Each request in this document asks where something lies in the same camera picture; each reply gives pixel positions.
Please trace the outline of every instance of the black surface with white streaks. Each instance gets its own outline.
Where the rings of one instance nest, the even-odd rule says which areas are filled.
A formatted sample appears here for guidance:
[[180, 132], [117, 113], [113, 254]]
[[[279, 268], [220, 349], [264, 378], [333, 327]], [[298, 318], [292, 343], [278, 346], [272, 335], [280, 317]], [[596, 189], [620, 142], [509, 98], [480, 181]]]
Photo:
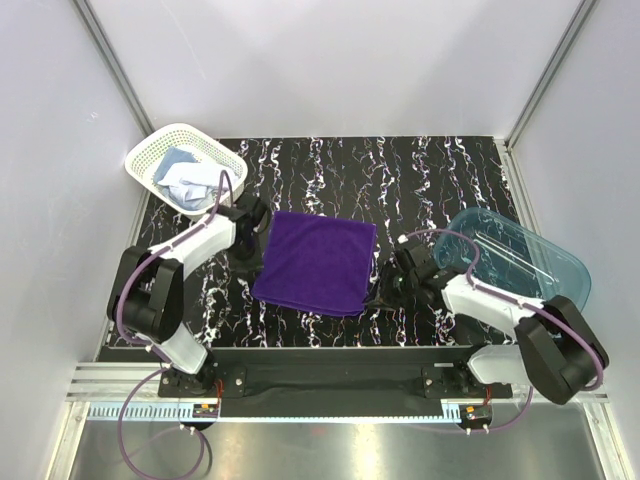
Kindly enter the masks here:
[[[471, 206], [515, 219], [498, 152], [489, 137], [299, 138], [224, 140], [249, 167], [245, 191], [274, 210], [375, 223], [376, 262], [394, 239], [420, 228], [445, 227]], [[189, 220], [151, 196], [138, 244], [150, 246], [187, 228]], [[263, 234], [262, 245], [267, 234]], [[408, 305], [336, 318], [253, 300], [252, 279], [230, 271], [220, 253], [185, 284], [184, 321], [208, 346], [300, 347], [441, 345], [502, 341], [476, 322]], [[107, 344], [125, 346], [111, 334]]]

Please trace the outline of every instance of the purple tube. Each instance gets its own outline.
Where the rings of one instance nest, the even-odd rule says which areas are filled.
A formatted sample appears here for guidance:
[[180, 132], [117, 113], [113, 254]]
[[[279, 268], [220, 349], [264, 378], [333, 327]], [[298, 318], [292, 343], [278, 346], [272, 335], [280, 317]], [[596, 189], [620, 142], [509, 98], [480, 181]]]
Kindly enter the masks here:
[[[142, 386], [145, 383], [147, 383], [149, 380], [151, 380], [152, 378], [154, 378], [154, 377], [156, 377], [158, 375], [161, 375], [163, 372], [166, 372], [167, 370], [168, 370], [168, 368], [161, 368], [161, 369], [156, 370], [155, 372], [153, 372], [151, 375], [148, 375], [147, 377], [142, 379], [142, 381], [140, 381], [140, 383], [138, 383], [138, 385], [136, 385], [134, 387], [134, 389], [131, 390], [131, 393], [129, 393], [129, 396], [127, 397], [127, 399], [122, 404], [122, 409], [120, 410], [120, 415], [118, 415], [118, 425], [117, 425], [118, 447], [120, 448], [120, 454], [122, 455], [122, 459], [127, 464], [127, 466], [131, 469], [131, 471], [133, 471], [140, 478], [144, 478], [146, 480], [164, 480], [164, 479], [162, 479], [160, 477], [154, 477], [152, 475], [147, 475], [146, 473], [144, 473], [141, 470], [139, 470], [138, 467], [136, 467], [133, 464], [133, 462], [131, 461], [131, 457], [129, 456], [129, 454], [127, 453], [127, 450], [124, 447], [124, 439], [122, 438], [122, 423], [123, 423], [123, 418], [124, 418], [125, 411], [127, 410], [127, 406], [131, 402], [131, 399], [133, 398], [133, 396], [136, 393], [138, 393], [138, 390], [140, 390], [140, 388], [142, 388]], [[200, 440], [200, 454], [198, 455], [198, 460], [196, 461], [196, 464], [191, 468], [191, 470], [189, 470], [184, 475], [182, 475], [180, 477], [176, 477], [176, 478], [170, 479], [170, 480], [186, 480], [187, 478], [191, 477], [196, 472], [196, 470], [198, 470], [198, 468], [200, 467], [200, 464], [202, 463], [202, 460], [204, 458], [205, 445], [208, 443], [208, 440], [206, 439], [206, 437], [200, 431], [194, 430], [194, 433], [198, 436], [198, 439]]]
[[229, 186], [229, 202], [231, 203], [231, 205], [233, 205], [233, 187], [231, 185], [231, 178], [229, 178], [229, 174], [226, 172], [226, 170], [222, 170], [220, 172], [220, 181], [218, 182], [218, 191], [216, 192], [216, 201], [213, 204], [211, 213], [209, 213], [209, 216], [204, 221], [204, 223], [206, 223], [207, 225], [213, 222], [213, 218], [218, 212], [218, 206], [220, 205], [220, 199], [222, 197], [222, 182], [224, 180], [227, 181], [227, 185]]

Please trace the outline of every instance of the black base bar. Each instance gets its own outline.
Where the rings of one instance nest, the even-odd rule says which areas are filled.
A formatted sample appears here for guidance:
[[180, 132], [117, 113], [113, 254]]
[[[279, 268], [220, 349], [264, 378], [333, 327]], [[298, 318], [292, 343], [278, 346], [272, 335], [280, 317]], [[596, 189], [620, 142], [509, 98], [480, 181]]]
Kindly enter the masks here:
[[[484, 388], [469, 392], [451, 387], [445, 395], [427, 398], [432, 388], [425, 384], [424, 372], [434, 366], [454, 368], [471, 351], [468, 347], [221, 348], [211, 354], [224, 383], [221, 416], [225, 418], [423, 417], [442, 415], [442, 398], [484, 398]], [[158, 394], [197, 396], [162, 381]], [[510, 387], [492, 386], [493, 398], [511, 396]]]

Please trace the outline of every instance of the plastic basket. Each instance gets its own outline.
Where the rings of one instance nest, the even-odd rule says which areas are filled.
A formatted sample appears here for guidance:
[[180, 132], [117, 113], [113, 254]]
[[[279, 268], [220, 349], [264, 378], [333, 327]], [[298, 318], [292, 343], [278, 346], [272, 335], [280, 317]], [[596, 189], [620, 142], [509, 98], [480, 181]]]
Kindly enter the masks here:
[[[238, 177], [238, 181], [233, 185], [233, 198], [237, 199], [242, 195], [247, 178], [245, 161], [220, 142], [216, 142], [192, 126], [174, 123], [161, 128], [140, 142], [129, 152], [124, 164], [129, 175], [174, 210], [195, 219], [207, 213], [213, 205], [201, 210], [185, 210], [165, 197], [153, 183], [153, 175], [169, 147], [176, 147], [193, 154], [198, 162], [214, 162], [229, 167]], [[229, 192], [224, 193], [220, 201], [230, 206]]]

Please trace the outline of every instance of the purple cloth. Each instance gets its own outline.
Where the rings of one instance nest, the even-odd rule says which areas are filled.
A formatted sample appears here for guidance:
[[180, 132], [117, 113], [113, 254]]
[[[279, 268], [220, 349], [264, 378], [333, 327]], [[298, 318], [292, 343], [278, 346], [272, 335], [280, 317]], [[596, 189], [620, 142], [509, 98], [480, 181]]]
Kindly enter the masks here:
[[375, 244], [376, 226], [369, 223], [276, 212], [252, 294], [306, 312], [358, 315]]

